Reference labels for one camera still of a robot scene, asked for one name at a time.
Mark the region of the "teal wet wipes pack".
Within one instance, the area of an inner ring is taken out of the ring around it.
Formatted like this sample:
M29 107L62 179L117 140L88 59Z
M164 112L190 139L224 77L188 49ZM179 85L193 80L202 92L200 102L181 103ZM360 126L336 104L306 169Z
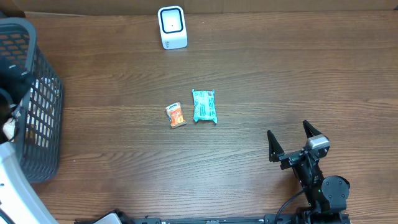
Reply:
M218 117L215 106L215 91L214 90L192 90L193 95L193 120L194 122L213 121L218 123Z

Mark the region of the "orange tissue pack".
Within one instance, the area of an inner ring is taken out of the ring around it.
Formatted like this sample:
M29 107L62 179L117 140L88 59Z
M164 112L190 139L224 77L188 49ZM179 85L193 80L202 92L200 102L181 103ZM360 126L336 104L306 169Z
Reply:
M173 103L165 108L172 129L185 125L180 102Z

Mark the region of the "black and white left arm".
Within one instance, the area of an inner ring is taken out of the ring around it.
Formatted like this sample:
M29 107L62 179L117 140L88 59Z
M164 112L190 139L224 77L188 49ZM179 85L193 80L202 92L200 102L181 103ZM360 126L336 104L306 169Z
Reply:
M57 223L28 183L15 144L4 132L4 125L14 119L15 108L30 95L34 81L29 72L1 59L1 223Z

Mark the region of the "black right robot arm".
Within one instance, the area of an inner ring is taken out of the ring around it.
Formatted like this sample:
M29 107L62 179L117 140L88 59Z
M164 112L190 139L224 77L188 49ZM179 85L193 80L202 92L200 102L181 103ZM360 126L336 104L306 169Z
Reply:
M286 154L272 131L267 131L269 160L280 162L282 170L291 168L302 190L286 201L275 215L265 215L265 223L350 223L347 208L350 183L342 176L324 177L319 161L330 149L330 140L307 120L303 121L307 142L300 150ZM284 208L304 194L308 206L283 216Z

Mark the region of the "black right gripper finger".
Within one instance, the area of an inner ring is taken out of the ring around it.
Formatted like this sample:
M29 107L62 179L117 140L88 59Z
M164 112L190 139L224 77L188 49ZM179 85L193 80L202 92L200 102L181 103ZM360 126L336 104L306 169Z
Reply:
M269 161L279 162L280 157L282 157L285 152L271 130L267 131L267 137L269 142Z
M307 120L303 121L303 127L307 138L312 138L314 136L322 134L319 130L314 128Z

